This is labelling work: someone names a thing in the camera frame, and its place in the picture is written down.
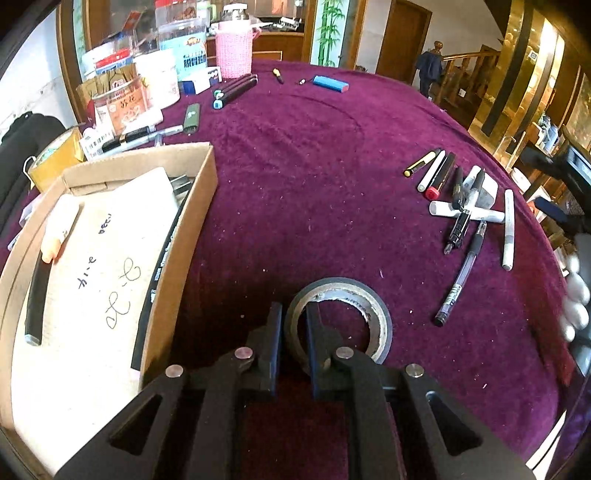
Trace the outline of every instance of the black pen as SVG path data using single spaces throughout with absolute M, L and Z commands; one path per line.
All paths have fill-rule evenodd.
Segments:
M 450 290 L 447 298 L 443 302 L 443 305 L 435 315 L 435 325 L 438 327 L 442 327 L 447 322 L 449 318 L 449 314 L 452 312 L 453 306 L 456 304 L 457 299 L 466 285 L 466 280 L 468 279 L 468 275 L 470 275 L 470 271 L 476 261 L 476 257 L 478 253 L 480 253 L 480 249 L 482 247 L 482 242 L 484 241 L 484 234 L 486 233 L 486 222 L 484 220 L 480 221 L 478 225 L 478 229 L 472 237 L 472 242 L 470 243 L 470 249 L 468 250 L 468 254 L 466 255 L 466 259 L 464 260 L 464 264 L 460 269 L 460 273 L 458 273 L 456 281 L 454 282 L 452 289 Z
M 462 183 L 464 182 L 464 171 L 461 166 L 457 166 L 453 175 L 453 190 L 452 190 L 452 206 L 456 210 L 461 210 L 464 206 L 464 190 Z
M 460 248 L 462 246 L 462 241 L 464 240 L 464 236 L 468 230 L 468 224 L 470 223 L 470 215 L 472 214 L 472 210 L 476 206 L 476 201 L 480 195 L 480 189 L 482 188 L 482 183 L 484 182 L 484 176 L 485 172 L 483 168 L 480 170 L 480 172 L 478 172 L 478 175 L 476 175 L 476 179 L 474 180 L 472 188 L 470 189 L 470 193 L 468 194 L 468 199 L 462 207 L 460 216 L 456 219 L 456 223 L 454 224 L 452 232 L 449 235 L 449 239 L 447 240 L 447 245 L 443 250 L 444 255 L 447 255 L 449 252 L 451 252 L 452 248 Z

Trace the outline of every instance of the silver pen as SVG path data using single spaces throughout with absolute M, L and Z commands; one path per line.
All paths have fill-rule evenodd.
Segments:
M 103 158 L 110 157 L 111 155 L 115 155 L 117 153 L 127 152 L 129 150 L 133 150 L 134 148 L 141 147 L 142 145 L 145 145 L 146 143 L 149 143 L 149 142 L 155 140 L 159 135 L 162 135 L 163 137 L 169 137 L 170 135 L 176 135 L 176 134 L 179 134 L 182 132 L 183 132 L 182 125 L 168 127 L 168 128 L 165 128 L 164 130 L 160 130 L 158 132 L 151 133 L 149 135 L 146 135 L 145 137 L 137 138 L 135 140 L 132 140 L 129 143 L 120 145 L 117 148 L 109 150 L 107 153 L 104 153 L 101 156 L 96 157 L 93 161 L 101 160 Z
M 468 254 L 466 255 L 466 259 L 464 260 L 464 264 L 460 269 L 460 273 L 457 275 L 457 279 L 454 282 L 452 289 L 450 290 L 447 298 L 443 302 L 443 305 L 435 315 L 435 325 L 438 327 L 442 327 L 447 322 L 449 318 L 449 314 L 452 312 L 453 306 L 456 304 L 457 299 L 460 297 L 460 293 L 466 284 L 466 280 L 468 275 L 470 275 L 470 271 L 472 270 L 472 266 L 476 261 L 476 257 L 480 252 L 480 248 L 482 247 L 482 242 L 484 241 L 484 234 L 486 233 L 486 222 L 484 220 L 480 221 L 478 225 L 478 229 L 472 238 L 472 242 L 470 243 L 470 248 L 468 249 Z

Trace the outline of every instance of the metal screw head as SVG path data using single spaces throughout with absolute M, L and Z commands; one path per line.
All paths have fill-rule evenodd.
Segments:
M 409 364 L 406 366 L 404 371 L 407 373 L 409 377 L 419 378 L 422 377 L 425 373 L 425 369 L 421 367 L 419 364 Z
M 166 376 L 169 378 L 178 378 L 183 374 L 183 367 L 180 365 L 170 365 L 166 369 Z
M 353 356 L 353 349 L 348 346 L 340 346 L 336 349 L 336 356 L 343 360 L 348 360 Z
M 248 348 L 247 346 L 241 346 L 234 352 L 234 356 L 240 360 L 248 360 L 253 354 L 252 348 Z

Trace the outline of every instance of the plastic jar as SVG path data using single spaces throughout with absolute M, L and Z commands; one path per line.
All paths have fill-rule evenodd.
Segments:
M 121 135 L 125 127 L 147 109 L 141 77 L 93 98 L 98 116 L 108 114 L 115 135 Z
M 146 89 L 148 108 L 166 108 L 181 98 L 173 50 L 159 50 L 134 59 Z
M 197 16 L 196 0 L 155 0 L 154 14 L 156 27 L 195 18 Z
M 179 81 L 207 67 L 207 22 L 203 18 L 177 21 L 158 29 L 160 50 L 172 50 Z

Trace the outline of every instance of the round table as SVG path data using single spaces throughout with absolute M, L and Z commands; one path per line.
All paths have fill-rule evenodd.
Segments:
M 285 84 L 272 75 L 281 69 Z M 557 321 L 563 279 L 542 229 L 496 161 L 437 105 L 400 82 L 299 63 L 255 62 L 259 84 L 220 111 L 212 93 L 164 112 L 182 124 L 201 104 L 200 129 L 166 143 L 209 141 L 219 187 L 187 278 L 171 362 L 211 365 L 263 325 L 273 300 L 287 309 L 307 284 L 350 277 L 388 306 L 394 338 L 386 365 L 421 364 L 527 459 L 550 431 L 572 362 Z M 300 79 L 348 82 L 337 93 Z M 490 224 L 467 286 L 443 328 L 432 318 L 466 244 L 444 257 L 453 220 L 433 217 L 403 169 L 443 147 L 467 172 L 479 165 L 515 190 L 515 265 L 501 267 L 504 226 Z M 468 235 L 476 228 L 471 222 Z M 322 305 L 345 344 L 364 349 L 358 313 Z M 344 478 L 346 425 L 339 404 L 311 400 L 309 378 L 282 356 L 279 399 L 248 408 L 243 479 Z

